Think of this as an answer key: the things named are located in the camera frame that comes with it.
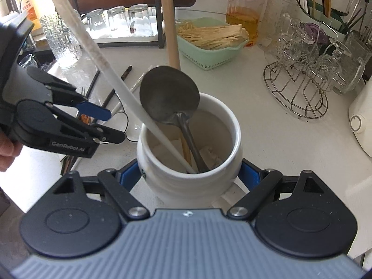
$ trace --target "metal ladle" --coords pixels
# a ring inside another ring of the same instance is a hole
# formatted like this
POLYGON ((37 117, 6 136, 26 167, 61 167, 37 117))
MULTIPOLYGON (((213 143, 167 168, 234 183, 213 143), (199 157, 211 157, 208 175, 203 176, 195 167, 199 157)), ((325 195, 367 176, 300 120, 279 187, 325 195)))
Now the metal ladle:
POLYGON ((181 129, 199 172, 209 171, 189 129, 189 120, 200 102, 199 90, 194 81, 175 68, 158 66, 144 75, 139 98, 154 121, 181 129))

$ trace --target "human hand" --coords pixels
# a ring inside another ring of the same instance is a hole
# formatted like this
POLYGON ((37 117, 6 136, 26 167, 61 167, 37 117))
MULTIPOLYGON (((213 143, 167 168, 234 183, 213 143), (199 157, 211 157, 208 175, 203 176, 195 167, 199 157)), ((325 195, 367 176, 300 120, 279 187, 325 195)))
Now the human hand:
POLYGON ((0 129, 0 172, 5 172, 21 153, 23 145, 13 143, 0 129))

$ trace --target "white ceramic jar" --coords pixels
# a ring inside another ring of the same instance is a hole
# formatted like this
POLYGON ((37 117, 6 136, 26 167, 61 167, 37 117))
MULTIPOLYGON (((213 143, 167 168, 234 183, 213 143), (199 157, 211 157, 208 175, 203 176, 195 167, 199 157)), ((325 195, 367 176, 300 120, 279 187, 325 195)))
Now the white ceramic jar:
MULTIPOLYGON (((159 162, 153 154, 152 149, 159 142, 145 126, 139 137, 139 168, 152 191, 170 208, 211 206, 213 201, 232 186, 241 167, 241 131, 233 112, 218 99, 203 93, 200 93, 198 111, 190 121, 197 146, 199 149, 205 145, 211 146, 224 160, 212 171, 200 174, 174 171, 159 162), (198 115, 199 110, 213 114, 213 119, 204 113, 198 115)), ((163 125, 161 129, 170 140, 179 137, 175 132, 178 129, 176 127, 163 125)))

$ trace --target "wooden handle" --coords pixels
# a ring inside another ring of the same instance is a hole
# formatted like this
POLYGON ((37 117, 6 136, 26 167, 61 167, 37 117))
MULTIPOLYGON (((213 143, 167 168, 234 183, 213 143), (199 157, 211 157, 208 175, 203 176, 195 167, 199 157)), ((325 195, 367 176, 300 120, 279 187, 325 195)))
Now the wooden handle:
POLYGON ((167 39, 169 65, 173 68, 181 70, 173 0, 161 0, 161 5, 163 6, 163 16, 165 25, 165 35, 167 39))

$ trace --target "blue gripper pad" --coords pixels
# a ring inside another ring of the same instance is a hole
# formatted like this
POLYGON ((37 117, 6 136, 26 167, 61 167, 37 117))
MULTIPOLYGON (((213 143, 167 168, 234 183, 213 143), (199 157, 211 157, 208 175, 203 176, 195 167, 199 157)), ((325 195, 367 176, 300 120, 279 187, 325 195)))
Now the blue gripper pad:
MULTIPOLYGON (((142 176, 137 159, 132 160, 118 172, 120 173, 119 183, 127 191, 130 191, 142 176)), ((238 177, 249 190, 252 190, 261 182, 262 172, 261 169, 243 158, 238 177)))
POLYGON ((129 192, 139 181, 142 173, 138 167, 137 159, 132 160, 119 171, 119 183, 129 192))
POLYGON ((111 118, 110 110, 97 106, 88 101, 79 103, 75 107, 77 108, 77 110, 79 110, 80 113, 93 117, 95 119, 102 120, 104 122, 111 118))
POLYGON ((238 177, 252 191, 263 179, 263 171, 243 158, 238 177))

